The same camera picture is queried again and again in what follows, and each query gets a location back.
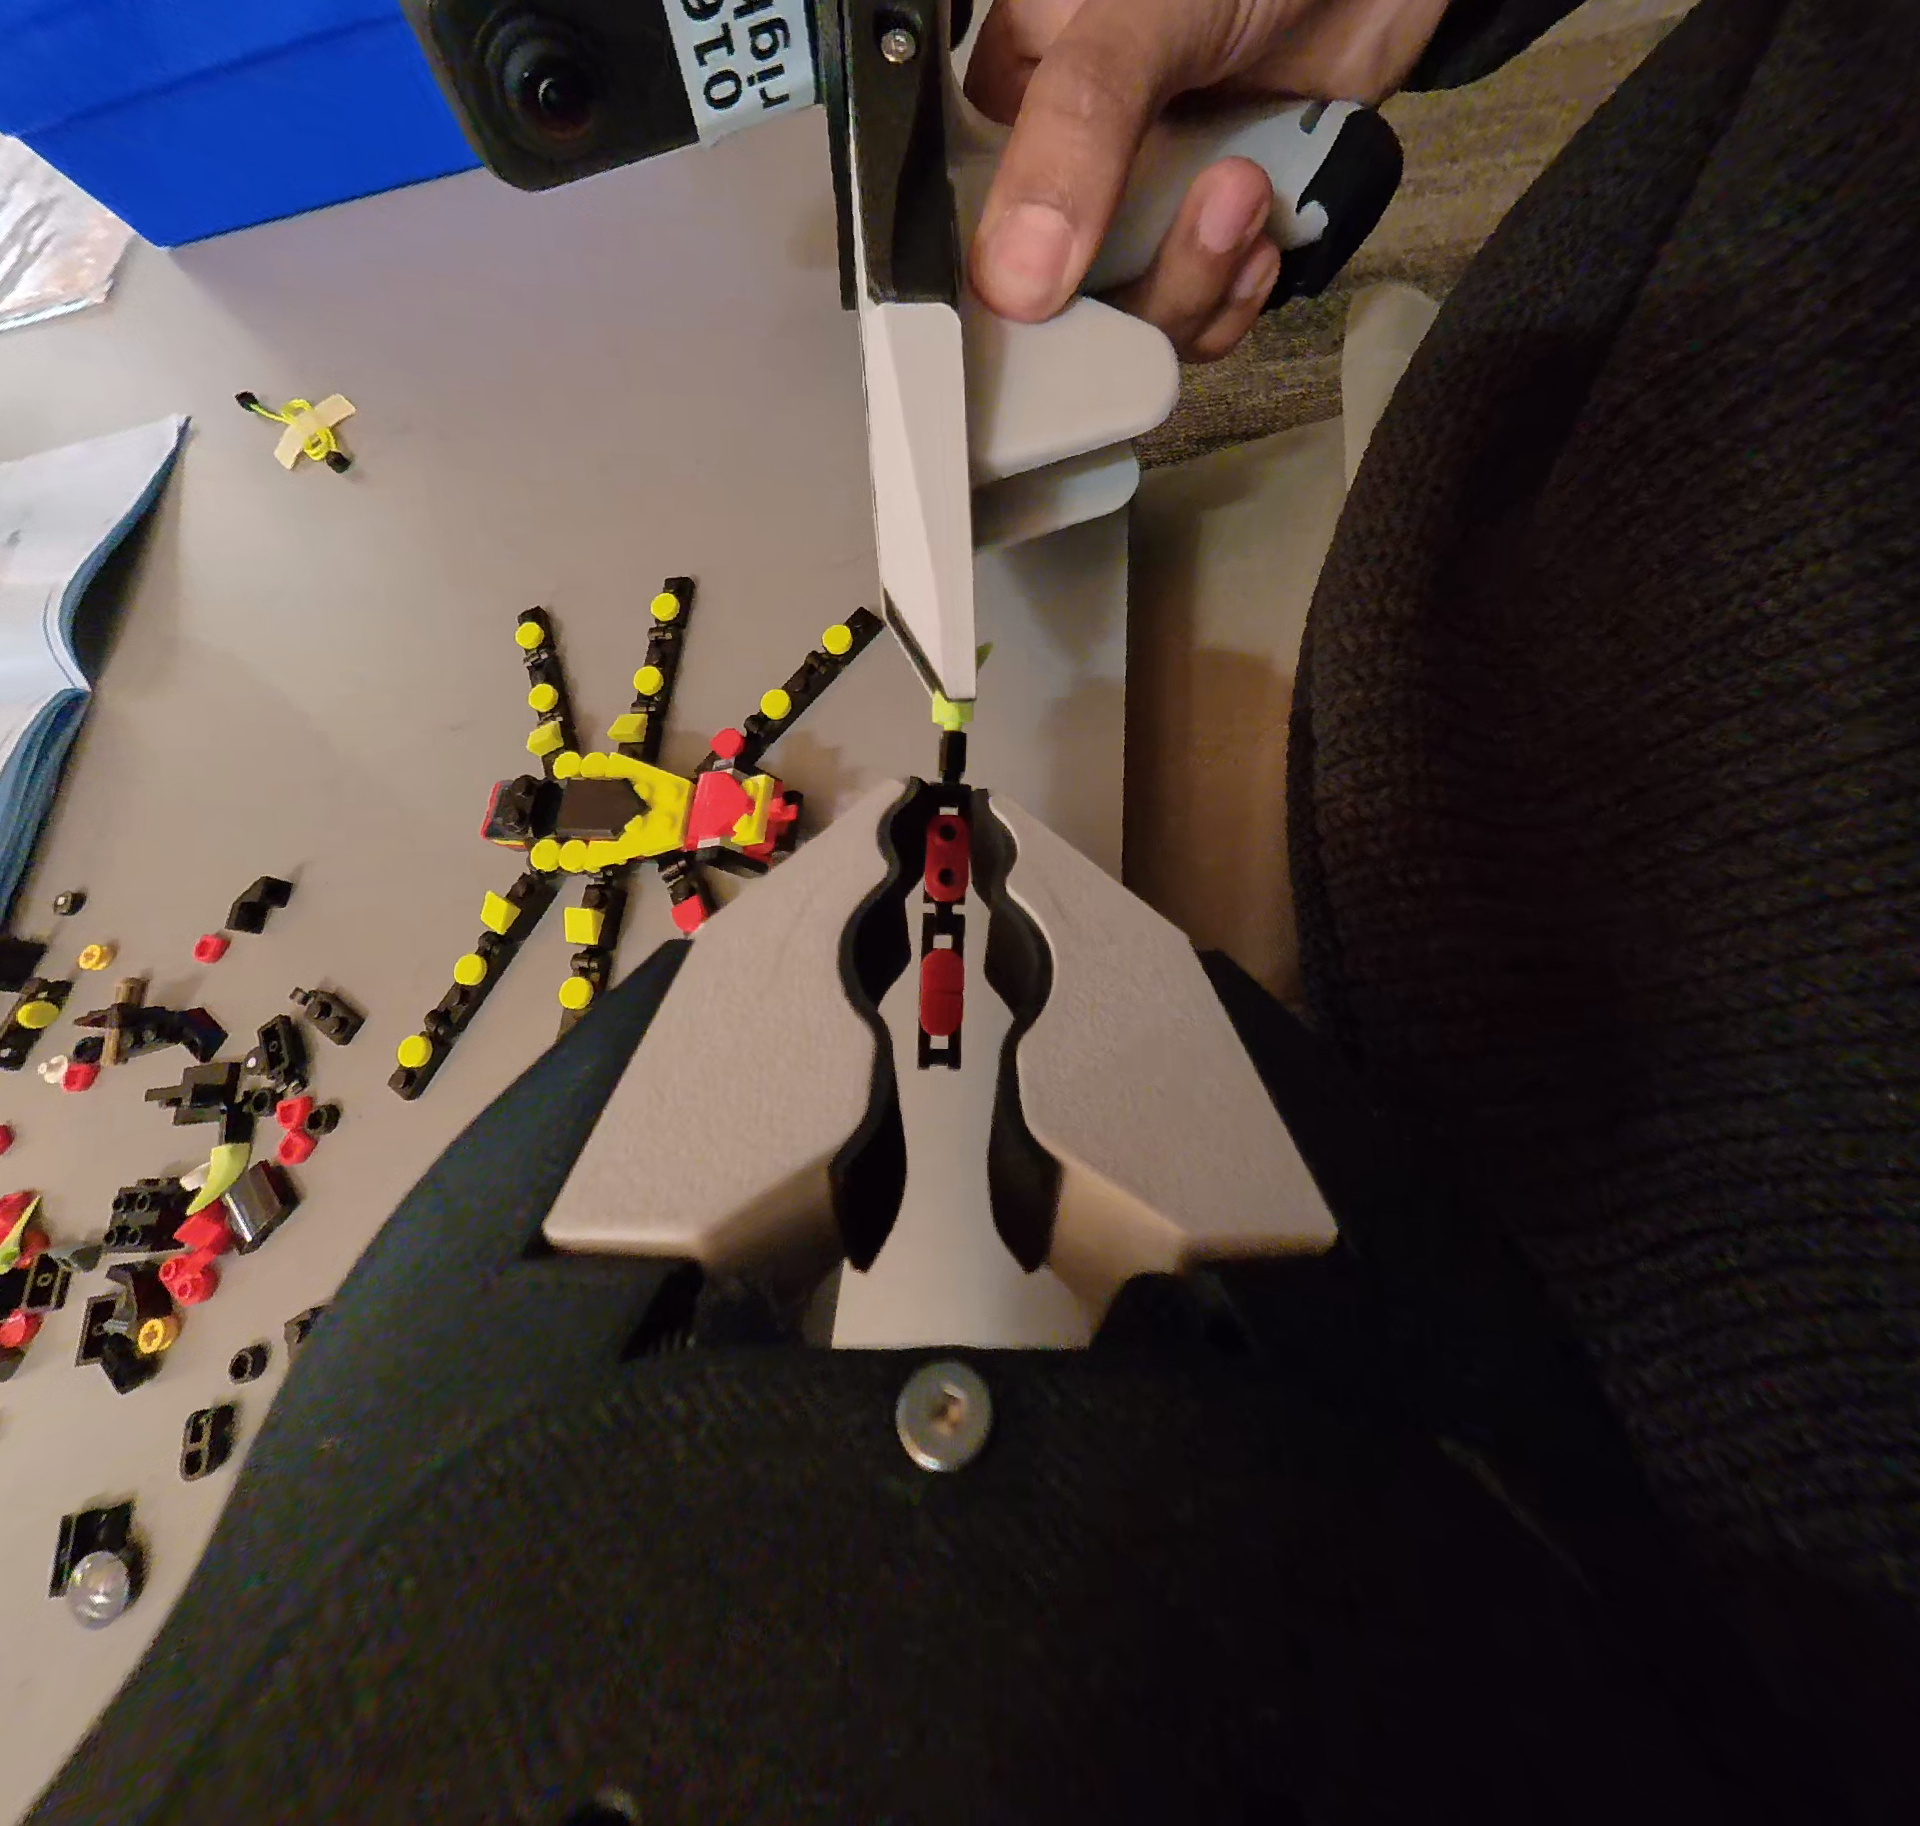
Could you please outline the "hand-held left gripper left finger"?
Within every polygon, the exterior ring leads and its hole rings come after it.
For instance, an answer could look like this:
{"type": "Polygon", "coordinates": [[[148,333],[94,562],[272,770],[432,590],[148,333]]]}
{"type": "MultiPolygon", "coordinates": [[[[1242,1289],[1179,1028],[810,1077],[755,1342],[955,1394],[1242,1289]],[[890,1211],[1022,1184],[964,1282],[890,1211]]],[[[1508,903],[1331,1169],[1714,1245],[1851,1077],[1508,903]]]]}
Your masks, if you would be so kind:
{"type": "Polygon", "coordinates": [[[690,1262],[789,1313],[875,1262],[906,1188],[875,1002],[910,961],[925,791],[875,785],[691,937],[543,1217],[555,1250],[690,1262]]]}

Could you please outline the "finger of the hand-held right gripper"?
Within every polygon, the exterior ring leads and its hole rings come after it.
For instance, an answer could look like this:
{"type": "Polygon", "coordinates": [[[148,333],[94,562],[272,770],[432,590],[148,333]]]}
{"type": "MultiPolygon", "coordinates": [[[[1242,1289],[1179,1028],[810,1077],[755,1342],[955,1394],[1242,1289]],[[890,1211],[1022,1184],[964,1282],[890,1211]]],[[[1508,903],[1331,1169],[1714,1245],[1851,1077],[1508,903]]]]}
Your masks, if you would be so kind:
{"type": "Polygon", "coordinates": [[[962,321],[946,303],[861,303],[875,571],[929,691],[975,698],[973,485],[962,321]]]}

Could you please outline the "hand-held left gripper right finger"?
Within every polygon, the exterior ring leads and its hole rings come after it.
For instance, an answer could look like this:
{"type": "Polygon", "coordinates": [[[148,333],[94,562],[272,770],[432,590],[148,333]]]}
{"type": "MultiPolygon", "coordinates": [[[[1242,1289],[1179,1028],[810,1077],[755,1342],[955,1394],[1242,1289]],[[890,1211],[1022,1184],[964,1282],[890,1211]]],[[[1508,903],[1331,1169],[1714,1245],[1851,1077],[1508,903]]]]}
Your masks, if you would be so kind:
{"type": "Polygon", "coordinates": [[[1134,1282],[1334,1250],[1185,930],[1003,791],[975,798],[973,897],[984,1190],[1010,1277],[973,1342],[1079,1349],[1134,1282]]]}

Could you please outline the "black red lego strip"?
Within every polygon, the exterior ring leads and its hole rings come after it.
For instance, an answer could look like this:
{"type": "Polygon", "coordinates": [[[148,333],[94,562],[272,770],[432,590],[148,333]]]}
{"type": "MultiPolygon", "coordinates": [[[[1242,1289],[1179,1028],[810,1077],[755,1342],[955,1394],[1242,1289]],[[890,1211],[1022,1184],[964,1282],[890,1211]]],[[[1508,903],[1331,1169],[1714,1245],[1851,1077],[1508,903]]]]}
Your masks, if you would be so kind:
{"type": "Polygon", "coordinates": [[[968,735],[944,728],[938,740],[938,781],[923,795],[918,1069],[957,1069],[964,1058],[965,897],[973,881],[973,788],[965,771],[968,735]]]}

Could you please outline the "black yellow lego spider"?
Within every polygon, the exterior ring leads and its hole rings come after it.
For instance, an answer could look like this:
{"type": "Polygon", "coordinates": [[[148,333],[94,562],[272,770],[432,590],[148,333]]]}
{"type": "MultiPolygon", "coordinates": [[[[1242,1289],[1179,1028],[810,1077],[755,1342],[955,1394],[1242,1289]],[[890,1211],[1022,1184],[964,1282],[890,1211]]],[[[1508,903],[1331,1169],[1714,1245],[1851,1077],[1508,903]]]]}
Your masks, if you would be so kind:
{"type": "Polygon", "coordinates": [[[559,986],[563,1035],[610,982],[638,871],[659,878],[672,923],[691,935],[713,915],[710,871],[755,878],[796,847],[804,800],[765,758],[878,638],[883,622],[861,607],[828,623],[786,681],[767,687],[740,723],[708,737],[695,770],[675,771],[662,766],[659,749],[693,600],[695,582],[687,576],[668,579],[653,593],[633,696],[597,746],[578,735],[552,617],[540,607],[515,616],[530,767],[493,785],[481,835],[515,854],[520,871],[500,894],[483,897],[478,938],[456,961],[448,992],[395,1047],[389,1088],[399,1097],[417,1099],[428,1088],[556,901],[568,947],[559,986]]]}

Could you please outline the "lego instruction booklet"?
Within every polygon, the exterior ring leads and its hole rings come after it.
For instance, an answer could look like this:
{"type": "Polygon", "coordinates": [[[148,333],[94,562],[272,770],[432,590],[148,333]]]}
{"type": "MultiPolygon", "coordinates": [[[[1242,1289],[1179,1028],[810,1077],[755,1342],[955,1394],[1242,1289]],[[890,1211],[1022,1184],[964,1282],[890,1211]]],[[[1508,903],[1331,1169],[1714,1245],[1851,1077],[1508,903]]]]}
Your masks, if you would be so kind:
{"type": "Polygon", "coordinates": [[[188,418],[170,416],[2,468],[2,908],[55,802],[92,698],[77,613],[170,476],[188,418]]]}

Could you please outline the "pile of loose lego pieces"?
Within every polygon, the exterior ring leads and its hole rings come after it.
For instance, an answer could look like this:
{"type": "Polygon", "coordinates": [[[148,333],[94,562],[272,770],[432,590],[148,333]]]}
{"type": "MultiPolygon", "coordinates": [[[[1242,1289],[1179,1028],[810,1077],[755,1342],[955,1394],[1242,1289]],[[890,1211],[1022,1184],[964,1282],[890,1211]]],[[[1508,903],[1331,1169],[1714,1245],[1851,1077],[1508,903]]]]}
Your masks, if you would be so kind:
{"type": "Polygon", "coordinates": [[[4,935],[4,1076],[33,1071],[80,1097],[153,1061],[144,1103],[206,1151],[84,1205],[4,1171],[4,1381],[28,1381],[4,1395],[5,1460],[53,1443],[69,1400],[59,1352],[108,1394],[148,1388],[229,1271],[284,1228],[300,1169],[343,1120],[341,1102],[315,1088],[313,1041],[349,1046],[363,1024],[341,992],[297,986],[234,1038],[203,1002],[169,1002],[144,972],[75,1007],[80,975],[110,965],[113,947],[92,940],[71,972],[53,972],[42,940],[4,935]]]}

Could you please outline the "black lego with clear dome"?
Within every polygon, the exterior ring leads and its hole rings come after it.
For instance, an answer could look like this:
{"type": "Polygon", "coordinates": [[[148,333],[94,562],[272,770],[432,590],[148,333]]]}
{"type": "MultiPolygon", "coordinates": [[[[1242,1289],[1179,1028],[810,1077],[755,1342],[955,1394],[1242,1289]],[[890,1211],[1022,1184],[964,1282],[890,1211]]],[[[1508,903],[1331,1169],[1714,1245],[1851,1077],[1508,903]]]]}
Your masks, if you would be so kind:
{"type": "Polygon", "coordinates": [[[86,1630],[117,1622],[139,1599],[146,1551],[135,1529],[135,1500],[64,1514],[55,1535],[47,1597],[86,1630]]]}

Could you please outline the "blue plastic bin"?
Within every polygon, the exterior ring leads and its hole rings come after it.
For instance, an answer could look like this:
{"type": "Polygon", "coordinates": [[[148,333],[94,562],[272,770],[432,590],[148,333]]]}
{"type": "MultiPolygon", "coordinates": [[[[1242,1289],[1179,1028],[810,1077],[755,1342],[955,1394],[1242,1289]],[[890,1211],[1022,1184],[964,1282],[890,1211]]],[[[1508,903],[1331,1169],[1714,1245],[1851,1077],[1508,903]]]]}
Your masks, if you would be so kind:
{"type": "Polygon", "coordinates": [[[478,166],[395,0],[2,0],[2,131],[160,248],[478,166]]]}

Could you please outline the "person's black sweater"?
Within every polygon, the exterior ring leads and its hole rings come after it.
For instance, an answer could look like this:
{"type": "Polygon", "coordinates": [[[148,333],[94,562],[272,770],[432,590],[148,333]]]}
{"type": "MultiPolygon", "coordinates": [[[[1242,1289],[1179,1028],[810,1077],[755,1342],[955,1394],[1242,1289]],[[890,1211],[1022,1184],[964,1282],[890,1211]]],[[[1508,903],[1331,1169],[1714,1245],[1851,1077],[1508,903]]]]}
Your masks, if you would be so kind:
{"type": "Polygon", "coordinates": [[[1485,241],[1304,631],[1314,1011],[1916,1821],[1916,0],[1701,0],[1485,241]]]}

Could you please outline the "clear plastic bag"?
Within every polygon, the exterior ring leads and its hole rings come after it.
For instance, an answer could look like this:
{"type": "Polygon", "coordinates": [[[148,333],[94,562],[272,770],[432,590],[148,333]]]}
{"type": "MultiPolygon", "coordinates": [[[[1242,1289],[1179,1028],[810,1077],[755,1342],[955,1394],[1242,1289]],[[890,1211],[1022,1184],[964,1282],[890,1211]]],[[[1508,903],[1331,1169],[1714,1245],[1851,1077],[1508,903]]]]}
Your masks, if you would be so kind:
{"type": "Polygon", "coordinates": [[[105,303],[132,241],[106,206],[2,137],[2,330],[105,303]]]}

